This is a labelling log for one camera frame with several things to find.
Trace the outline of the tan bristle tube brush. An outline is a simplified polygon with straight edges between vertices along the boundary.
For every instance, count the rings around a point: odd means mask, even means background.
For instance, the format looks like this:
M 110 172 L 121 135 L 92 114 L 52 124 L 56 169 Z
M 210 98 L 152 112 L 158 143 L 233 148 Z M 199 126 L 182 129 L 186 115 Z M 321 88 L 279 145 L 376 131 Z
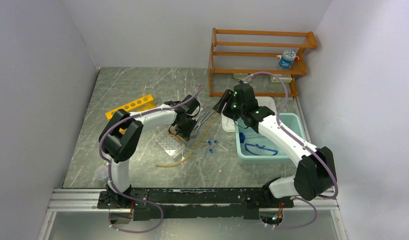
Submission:
M 176 134 L 176 132 L 174 130 L 172 130 L 171 128 L 168 129 L 168 133 L 173 136 L 174 138 L 176 138 L 178 141 L 180 141 L 181 143 L 183 143 L 185 140 L 179 136 L 178 134 Z

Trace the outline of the metal crucible tongs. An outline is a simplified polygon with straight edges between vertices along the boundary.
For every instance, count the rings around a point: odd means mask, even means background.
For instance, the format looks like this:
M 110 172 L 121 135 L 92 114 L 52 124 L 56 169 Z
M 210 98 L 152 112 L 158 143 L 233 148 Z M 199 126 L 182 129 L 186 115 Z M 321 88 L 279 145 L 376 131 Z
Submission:
M 197 123 L 192 130 L 192 134 L 195 135 L 207 119 L 215 118 L 217 115 L 218 113 L 216 111 L 211 109 L 209 106 L 206 106 L 203 110 L 200 111 L 199 118 L 197 119 Z

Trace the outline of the clear glass watch plate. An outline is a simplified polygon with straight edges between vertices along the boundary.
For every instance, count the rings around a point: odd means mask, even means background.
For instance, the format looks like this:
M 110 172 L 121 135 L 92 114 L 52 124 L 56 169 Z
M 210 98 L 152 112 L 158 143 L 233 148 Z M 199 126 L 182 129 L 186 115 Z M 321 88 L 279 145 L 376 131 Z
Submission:
M 200 159 L 205 159 L 208 155 L 209 145 L 205 141 L 199 142 L 197 147 L 196 143 L 194 142 L 184 142 L 183 146 L 184 148 L 175 157 L 175 160 L 177 161 L 186 158 L 190 153 L 192 153 L 192 157 L 196 156 L 197 158 Z

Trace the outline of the blue base graduated cylinder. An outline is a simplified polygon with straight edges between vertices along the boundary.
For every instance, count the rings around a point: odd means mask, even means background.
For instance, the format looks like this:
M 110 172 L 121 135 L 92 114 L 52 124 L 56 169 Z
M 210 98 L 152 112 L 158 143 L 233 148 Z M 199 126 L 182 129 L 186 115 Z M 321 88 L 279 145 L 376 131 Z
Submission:
M 246 141 L 246 136 L 245 136 L 245 134 L 243 133 L 243 132 L 239 132 L 239 141 L 240 141 L 240 143 L 241 144 L 244 144 L 245 143 L 245 141 Z

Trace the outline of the tan rubber tubing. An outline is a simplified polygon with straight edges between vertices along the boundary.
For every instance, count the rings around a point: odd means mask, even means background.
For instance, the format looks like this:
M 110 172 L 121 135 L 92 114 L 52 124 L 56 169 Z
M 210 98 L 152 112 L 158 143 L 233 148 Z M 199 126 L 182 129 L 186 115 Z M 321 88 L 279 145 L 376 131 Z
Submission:
M 196 145 L 192 148 L 191 152 L 186 157 L 182 157 L 181 161 L 178 161 L 178 162 L 175 162 L 175 163 L 172 163 L 172 164 L 156 164 L 155 167 L 157 167 L 157 168 L 174 168 L 174 167 L 183 165 L 195 153 L 195 151 L 199 148 L 199 146 L 202 144 L 202 141 L 207 136 L 210 128 L 213 126 L 215 121 L 217 121 L 220 118 L 220 116 L 221 116 L 221 114 L 218 113 L 217 116 L 212 119 L 212 121 L 207 126 L 205 131 L 202 133 L 200 138 L 197 140 Z

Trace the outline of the blue safety glasses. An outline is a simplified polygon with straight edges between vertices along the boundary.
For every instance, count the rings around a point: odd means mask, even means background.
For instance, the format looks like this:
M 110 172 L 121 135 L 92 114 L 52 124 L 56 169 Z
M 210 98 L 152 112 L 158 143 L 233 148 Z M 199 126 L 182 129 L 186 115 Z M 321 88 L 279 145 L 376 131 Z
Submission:
M 278 154 L 278 150 L 267 148 L 265 145 L 259 145 L 257 143 L 245 143 L 244 149 L 253 156 L 276 156 Z

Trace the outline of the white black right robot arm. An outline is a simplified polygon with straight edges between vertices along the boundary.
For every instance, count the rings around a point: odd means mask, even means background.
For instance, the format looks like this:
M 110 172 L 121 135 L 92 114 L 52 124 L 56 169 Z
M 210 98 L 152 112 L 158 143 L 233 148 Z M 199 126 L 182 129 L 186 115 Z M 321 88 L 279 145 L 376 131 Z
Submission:
M 329 188 L 338 195 L 333 152 L 326 146 L 317 147 L 290 130 L 280 120 L 280 115 L 264 105 L 259 105 L 253 88 L 239 83 L 226 89 L 213 109 L 229 119 L 240 120 L 247 129 L 262 135 L 283 151 L 296 166 L 289 177 L 279 177 L 264 185 L 262 201 L 275 207 L 284 197 L 301 197 L 311 201 Z

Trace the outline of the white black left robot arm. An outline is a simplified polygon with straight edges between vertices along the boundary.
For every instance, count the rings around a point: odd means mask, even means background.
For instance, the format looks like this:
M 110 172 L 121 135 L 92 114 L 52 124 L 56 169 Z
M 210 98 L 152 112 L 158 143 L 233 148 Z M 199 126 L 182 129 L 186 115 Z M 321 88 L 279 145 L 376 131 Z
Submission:
M 99 136 L 99 154 L 110 167 L 106 191 L 118 208 L 131 201 L 129 159 L 135 153 L 141 134 L 162 126 L 174 127 L 174 134 L 184 141 L 191 138 L 197 125 L 196 115 L 201 104 L 196 97 L 188 95 L 182 101 L 164 104 L 139 112 L 127 112 L 120 108 L 111 117 Z

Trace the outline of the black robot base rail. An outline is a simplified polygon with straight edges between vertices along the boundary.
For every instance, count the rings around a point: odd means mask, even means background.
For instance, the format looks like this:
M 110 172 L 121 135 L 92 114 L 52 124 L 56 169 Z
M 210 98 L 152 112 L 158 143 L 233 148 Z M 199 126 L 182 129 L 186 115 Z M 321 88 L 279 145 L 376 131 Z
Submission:
M 96 207 L 129 217 L 152 219 L 243 218 L 260 219 L 261 209 L 292 208 L 290 197 L 275 198 L 260 187 L 243 188 L 132 188 L 130 200 L 107 190 L 100 192 Z

